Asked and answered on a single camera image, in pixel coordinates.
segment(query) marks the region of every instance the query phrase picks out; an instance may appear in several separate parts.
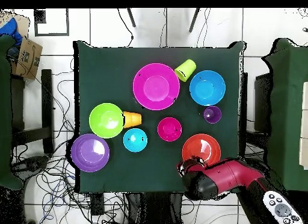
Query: small purple bowl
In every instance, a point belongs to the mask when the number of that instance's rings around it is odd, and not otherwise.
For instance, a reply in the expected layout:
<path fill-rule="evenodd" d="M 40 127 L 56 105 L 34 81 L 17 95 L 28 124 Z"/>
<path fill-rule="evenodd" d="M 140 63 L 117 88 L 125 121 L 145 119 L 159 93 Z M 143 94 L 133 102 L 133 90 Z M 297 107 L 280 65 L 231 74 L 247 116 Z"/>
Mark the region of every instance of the small purple bowl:
<path fill-rule="evenodd" d="M 70 156 L 80 170 L 96 172 L 106 166 L 109 160 L 109 146 L 97 135 L 84 134 L 73 142 Z"/>
<path fill-rule="evenodd" d="M 215 124 L 221 119 L 221 110 L 217 106 L 208 106 L 203 112 L 203 117 L 207 122 Z"/>

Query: green bowl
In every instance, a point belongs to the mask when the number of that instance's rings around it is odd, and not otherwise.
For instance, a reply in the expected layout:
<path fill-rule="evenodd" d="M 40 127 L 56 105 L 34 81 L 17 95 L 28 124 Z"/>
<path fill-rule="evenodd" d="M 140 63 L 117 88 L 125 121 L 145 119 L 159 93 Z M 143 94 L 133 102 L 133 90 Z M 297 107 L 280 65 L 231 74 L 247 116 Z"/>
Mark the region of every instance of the green bowl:
<path fill-rule="evenodd" d="M 90 128 L 97 136 L 112 138 L 123 129 L 123 113 L 118 106 L 103 103 L 96 106 L 89 117 Z"/>

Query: pink bowl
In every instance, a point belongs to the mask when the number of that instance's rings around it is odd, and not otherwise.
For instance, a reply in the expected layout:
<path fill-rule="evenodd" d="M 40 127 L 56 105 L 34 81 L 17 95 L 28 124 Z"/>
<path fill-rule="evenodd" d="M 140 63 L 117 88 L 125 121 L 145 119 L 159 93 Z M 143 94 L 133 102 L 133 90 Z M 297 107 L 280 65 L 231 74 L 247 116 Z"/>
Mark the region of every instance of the pink bowl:
<path fill-rule="evenodd" d="M 132 89 L 139 104 L 150 110 L 163 110 L 179 95 L 180 81 L 169 66 L 152 63 L 137 72 Z"/>
<path fill-rule="evenodd" d="M 157 132 L 163 140 L 173 142 L 180 137 L 182 126 L 177 119 L 167 117 L 159 122 Z"/>

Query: orange cup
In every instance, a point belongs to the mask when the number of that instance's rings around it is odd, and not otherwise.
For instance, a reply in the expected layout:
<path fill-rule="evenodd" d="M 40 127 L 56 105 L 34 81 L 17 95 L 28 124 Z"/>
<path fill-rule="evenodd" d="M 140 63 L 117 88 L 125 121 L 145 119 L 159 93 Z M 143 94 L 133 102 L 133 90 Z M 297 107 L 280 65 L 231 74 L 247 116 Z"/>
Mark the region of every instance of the orange cup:
<path fill-rule="evenodd" d="M 124 111 L 123 115 L 125 118 L 124 128 L 130 128 L 141 124 L 141 114 Z"/>

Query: cardboard box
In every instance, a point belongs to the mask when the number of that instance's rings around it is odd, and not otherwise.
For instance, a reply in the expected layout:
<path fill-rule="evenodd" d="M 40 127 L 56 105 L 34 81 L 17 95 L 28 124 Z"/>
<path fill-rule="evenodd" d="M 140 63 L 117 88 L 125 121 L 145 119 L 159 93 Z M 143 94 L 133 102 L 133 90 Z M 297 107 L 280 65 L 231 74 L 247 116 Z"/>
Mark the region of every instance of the cardboard box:
<path fill-rule="evenodd" d="M 24 78 L 35 79 L 37 69 L 39 68 L 42 49 L 42 46 L 23 37 L 17 65 L 11 62 L 11 73 Z"/>
<path fill-rule="evenodd" d="M 29 31 L 29 19 L 14 13 L 0 13 L 0 27 L 11 18 L 17 22 L 17 31 L 23 37 L 17 64 L 11 62 L 11 73 L 28 79 L 35 79 L 39 68 L 40 56 L 43 47 L 27 38 Z"/>

